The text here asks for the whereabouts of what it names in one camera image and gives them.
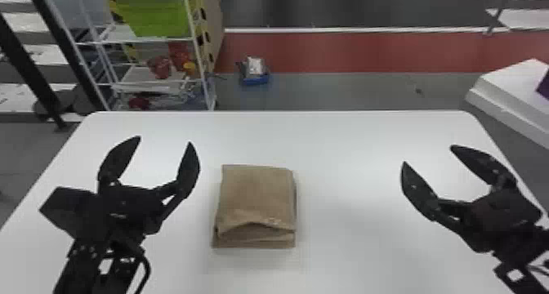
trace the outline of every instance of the red object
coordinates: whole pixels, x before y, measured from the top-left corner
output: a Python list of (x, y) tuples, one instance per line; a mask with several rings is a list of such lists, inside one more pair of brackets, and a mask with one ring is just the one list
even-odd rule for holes
[(143, 110), (147, 110), (150, 108), (150, 101), (148, 101), (147, 99), (143, 98), (143, 97), (135, 97), (135, 98), (131, 98), (128, 102), (127, 102), (127, 105), (130, 107), (130, 109), (143, 109)]
[(488, 72), (523, 60), (549, 62), (549, 32), (226, 33), (216, 72), (259, 56), (273, 73)]
[(156, 56), (147, 60), (150, 72), (154, 74), (157, 79), (164, 80), (172, 75), (172, 67), (170, 60), (166, 56)]
[(168, 42), (170, 60), (177, 71), (185, 71), (185, 63), (190, 61), (190, 54), (183, 42)]

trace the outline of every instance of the white platform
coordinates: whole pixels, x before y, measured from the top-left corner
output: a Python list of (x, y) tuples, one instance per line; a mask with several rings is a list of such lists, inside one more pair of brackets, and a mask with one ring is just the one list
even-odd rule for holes
[[(144, 294), (511, 294), (492, 271), (493, 257), (428, 221), (400, 188), (406, 160), (440, 196), (486, 194), (452, 144), (488, 152), (512, 170), (479, 122), (459, 111), (95, 113), (0, 231), (1, 293), (51, 292), (72, 239), (38, 209), (56, 186), (95, 190), (108, 150), (135, 135), (142, 142), (126, 184), (173, 180), (189, 140), (202, 168), (194, 192), (145, 240), (152, 275)], [(224, 163), (294, 171), (296, 248), (210, 248)], [(520, 178), (519, 187), (538, 204)]]
[(549, 100), (536, 92), (549, 66), (527, 60), (479, 78), (466, 100), (549, 149)]

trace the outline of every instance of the black metal frame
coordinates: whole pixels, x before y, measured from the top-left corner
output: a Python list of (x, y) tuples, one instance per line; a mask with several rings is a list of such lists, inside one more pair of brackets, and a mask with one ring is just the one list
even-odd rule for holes
[(502, 0), (500, 6), (498, 8), (498, 12), (496, 12), (496, 15), (493, 17), (492, 24), (488, 27), (488, 29), (486, 30), (484, 35), (491, 36), (493, 34), (493, 29), (495, 29), (495, 27), (499, 23), (499, 17), (502, 16), (502, 13), (507, 8), (507, 4), (509, 3), (509, 1), (510, 0)]
[(82, 86), (83, 91), (86, 93), (89, 101), (96, 107), (97, 110), (106, 110), (105, 105), (103, 105), (100, 97), (97, 95), (93, 81), (82, 67), (85, 63), (81, 63), (78, 58), (78, 55), (70, 40), (69, 33), (63, 29), (61, 24), (59, 24), (46, 0), (32, 0), (32, 2), (40, 13), (40, 16), (44, 19), (44, 23), (46, 23), (49, 28), (51, 35), (56, 40), (59, 48), (63, 52), (63, 55), (69, 62), (70, 68), (73, 70), (78, 83)]
[(10, 60), (10, 63), (16, 68), (19, 75), (29, 85), (30, 90), (37, 97), (38, 101), (57, 126), (62, 129), (67, 127), (67, 123), (59, 115), (61, 102), (50, 87), (50, 84), (44, 78), (36, 64), (30, 58), (30, 55), (23, 48), (23, 45), (11, 29), (10, 25), (0, 13), (0, 47), (2, 52)]

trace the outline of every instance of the small box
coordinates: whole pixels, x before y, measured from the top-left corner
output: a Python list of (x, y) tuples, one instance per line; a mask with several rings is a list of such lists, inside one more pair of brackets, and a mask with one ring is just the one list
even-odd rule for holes
[(549, 100), (549, 70), (545, 73), (542, 82), (539, 83), (538, 92)]

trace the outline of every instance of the folded cloth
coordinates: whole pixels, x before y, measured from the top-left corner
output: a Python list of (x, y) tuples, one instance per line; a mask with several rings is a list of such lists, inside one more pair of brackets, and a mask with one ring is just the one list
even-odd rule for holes
[(290, 248), (296, 244), (296, 188), (285, 168), (223, 165), (212, 246)]

